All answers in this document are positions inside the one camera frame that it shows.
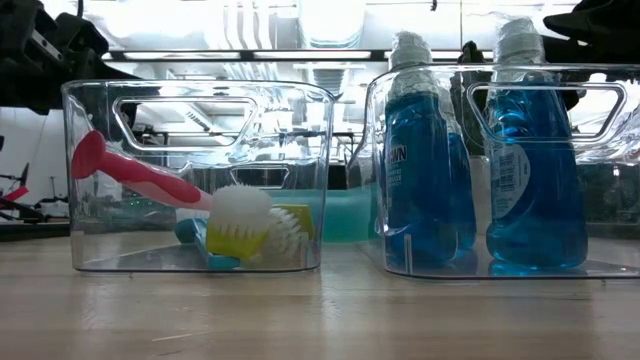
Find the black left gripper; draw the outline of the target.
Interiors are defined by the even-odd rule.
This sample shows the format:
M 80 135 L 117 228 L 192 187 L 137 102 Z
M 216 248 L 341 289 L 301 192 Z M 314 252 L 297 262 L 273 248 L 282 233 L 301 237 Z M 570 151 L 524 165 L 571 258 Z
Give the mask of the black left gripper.
M 76 15 L 0 12 L 0 107 L 46 115 L 62 108 L 66 82 L 133 80 L 103 62 L 107 51 L 94 24 Z

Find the red dish brush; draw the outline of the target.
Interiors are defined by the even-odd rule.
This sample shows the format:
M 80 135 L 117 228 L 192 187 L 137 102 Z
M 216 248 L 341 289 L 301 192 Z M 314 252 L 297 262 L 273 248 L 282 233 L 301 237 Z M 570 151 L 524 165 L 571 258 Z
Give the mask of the red dish brush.
M 71 177 L 74 180 L 85 179 L 98 171 L 163 204 L 201 211 L 212 208 L 210 194 L 167 171 L 108 151 L 103 135 L 91 130 L 73 152 Z

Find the teal dish brush white head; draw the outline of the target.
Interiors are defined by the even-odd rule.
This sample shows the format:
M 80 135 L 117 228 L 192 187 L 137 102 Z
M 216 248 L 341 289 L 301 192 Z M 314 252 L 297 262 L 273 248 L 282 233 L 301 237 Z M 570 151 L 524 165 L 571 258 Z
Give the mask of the teal dish brush white head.
M 181 244 L 193 244 L 196 247 L 208 270 L 227 271 L 240 267 L 239 259 L 213 254 L 206 249 L 206 220 L 202 218 L 180 220 L 174 227 L 174 233 Z

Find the lime green dish brush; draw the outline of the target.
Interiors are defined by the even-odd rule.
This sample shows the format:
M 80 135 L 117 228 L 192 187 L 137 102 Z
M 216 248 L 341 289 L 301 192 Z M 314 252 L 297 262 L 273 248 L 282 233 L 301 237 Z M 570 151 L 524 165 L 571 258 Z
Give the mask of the lime green dish brush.
M 248 259 L 262 246 L 270 226 L 272 200 L 257 187 L 229 185 L 212 194 L 206 234 L 209 252 Z

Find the slim yellow dish brush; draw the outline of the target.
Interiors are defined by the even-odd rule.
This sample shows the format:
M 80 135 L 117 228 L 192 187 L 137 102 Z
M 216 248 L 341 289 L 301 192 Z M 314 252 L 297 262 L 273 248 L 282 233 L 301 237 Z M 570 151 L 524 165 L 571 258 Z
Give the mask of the slim yellow dish brush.
M 315 240 L 310 207 L 276 204 L 269 216 L 269 232 L 261 248 L 262 259 L 271 268 L 304 267 L 307 250 Z

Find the red and black stand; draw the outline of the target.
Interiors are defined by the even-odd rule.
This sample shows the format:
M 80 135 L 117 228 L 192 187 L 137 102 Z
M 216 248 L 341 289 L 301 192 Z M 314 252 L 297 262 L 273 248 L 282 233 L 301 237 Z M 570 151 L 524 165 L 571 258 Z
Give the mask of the red and black stand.
M 0 188 L 0 218 L 18 220 L 18 217 L 5 214 L 5 211 L 30 211 L 30 208 L 18 202 L 21 197 L 29 193 L 26 186 L 28 173 L 29 164 L 26 164 L 20 175 L 0 174 L 0 179 L 11 181 L 7 192 Z

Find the clear plastic bin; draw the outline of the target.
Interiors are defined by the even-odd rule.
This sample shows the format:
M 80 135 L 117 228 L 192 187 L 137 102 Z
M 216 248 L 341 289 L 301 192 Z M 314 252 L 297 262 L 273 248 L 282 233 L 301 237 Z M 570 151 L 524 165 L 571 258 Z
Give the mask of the clear plastic bin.
M 500 89 L 530 90 L 527 82 L 496 82 L 498 64 L 438 65 L 424 68 L 451 96 L 456 121 L 469 155 L 476 239 L 442 263 L 397 271 L 389 265 L 385 231 L 387 210 L 384 144 L 385 107 L 391 71 L 368 87 L 364 150 L 371 154 L 377 200 L 377 239 L 373 249 L 391 273 L 433 279 L 640 278 L 640 67 L 531 64 L 523 71 L 555 75 L 548 89 L 564 101 L 588 237 L 586 259 L 568 268 L 529 268 L 499 260 L 486 245 L 492 221 L 491 168 L 487 140 L 509 143 L 488 125 L 487 97 Z
M 335 99 L 290 81 L 100 80 L 62 88 L 72 261 L 96 272 L 296 272 L 320 263 L 324 210 L 304 267 L 271 268 L 261 248 L 234 270 L 208 270 L 176 223 L 209 219 L 116 182 L 103 172 L 71 177 L 81 139 L 100 132 L 106 149 L 167 171 L 212 194 L 229 185 L 317 189 L 325 201 Z

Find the green translucent plastic tray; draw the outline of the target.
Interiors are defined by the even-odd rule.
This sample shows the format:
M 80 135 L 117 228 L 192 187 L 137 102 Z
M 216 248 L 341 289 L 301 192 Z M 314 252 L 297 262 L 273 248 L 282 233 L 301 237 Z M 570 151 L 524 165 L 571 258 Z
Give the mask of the green translucent plastic tray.
M 375 189 L 370 186 L 346 190 L 327 190 L 325 201 L 317 189 L 268 190 L 275 204 L 308 205 L 313 220 L 324 210 L 323 241 L 352 243 L 375 239 Z

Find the black metal table frame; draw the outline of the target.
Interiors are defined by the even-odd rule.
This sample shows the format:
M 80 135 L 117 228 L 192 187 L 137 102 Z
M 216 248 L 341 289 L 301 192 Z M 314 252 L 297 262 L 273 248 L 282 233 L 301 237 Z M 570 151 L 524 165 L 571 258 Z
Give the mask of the black metal table frame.
M 390 50 L 110 50 L 104 62 L 384 62 Z

